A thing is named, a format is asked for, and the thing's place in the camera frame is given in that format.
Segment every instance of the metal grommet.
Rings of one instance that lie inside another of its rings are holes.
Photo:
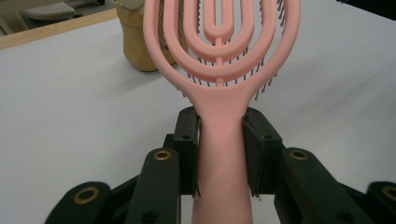
[[[387,196],[388,198],[390,198],[396,202],[396,188],[395,187],[385,186],[384,188],[382,188],[382,193],[384,193],[385,196]]]
[[[85,204],[92,202],[99,195],[99,189],[94,186],[80,190],[73,198],[77,204]]]
[[[306,160],[308,160],[308,155],[306,155],[305,152],[300,151],[300,150],[293,150],[293,151],[290,152],[289,155],[290,155],[291,157],[293,157],[294,159],[299,160],[299,161],[306,161]]]
[[[172,154],[169,151],[159,151],[154,154],[154,159],[157,161],[166,161],[171,158]]]

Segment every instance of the hairbrush handle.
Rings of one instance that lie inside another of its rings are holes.
[[[252,223],[243,113],[200,114],[198,185],[192,224]]]

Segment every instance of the white tabletop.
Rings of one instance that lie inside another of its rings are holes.
[[[395,36],[394,21],[304,0],[295,49],[251,106],[338,181],[396,182]],[[43,223],[83,182],[115,188],[174,131],[189,101],[134,70],[121,39],[113,20],[0,50],[0,223]],[[272,197],[252,201],[255,223],[279,222]],[[190,214],[183,197],[182,223]]]

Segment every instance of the screw hole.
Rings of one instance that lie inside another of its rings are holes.
[[[344,223],[355,223],[355,218],[346,211],[338,211],[336,216]]]
[[[99,189],[94,186],[80,190],[73,198],[77,204],[90,203],[99,195]]]
[[[171,155],[168,151],[159,151],[154,154],[154,159],[157,161],[166,161],[171,158]]]
[[[290,153],[290,155],[291,155],[294,159],[299,160],[299,161],[305,161],[305,160],[308,159],[308,155],[306,155],[306,153],[303,152],[303,151],[294,150],[294,151],[292,151],[292,152]]]
[[[156,223],[158,218],[160,217],[160,214],[157,211],[147,211],[145,214],[142,216],[142,221],[143,223]]]

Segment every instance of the pink hairbrush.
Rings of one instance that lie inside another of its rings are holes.
[[[236,35],[232,0],[221,1],[220,25],[216,24],[216,0],[203,0],[202,9],[200,4],[194,0],[164,1],[166,43],[190,79],[163,57],[157,34],[160,0],[146,0],[145,40],[156,66],[190,99],[202,118],[198,152],[201,196],[194,198],[192,223],[252,223],[242,117],[250,99],[288,58],[298,33],[300,1],[277,0],[277,6],[276,0],[241,0],[241,25]],[[260,9],[262,19],[259,37],[250,46],[258,28],[255,8]],[[184,10],[184,35],[197,59],[179,44],[179,10]],[[206,40],[199,34],[200,18]],[[282,34],[276,32],[278,24],[284,26]],[[281,35],[277,47],[264,60],[277,33]]]

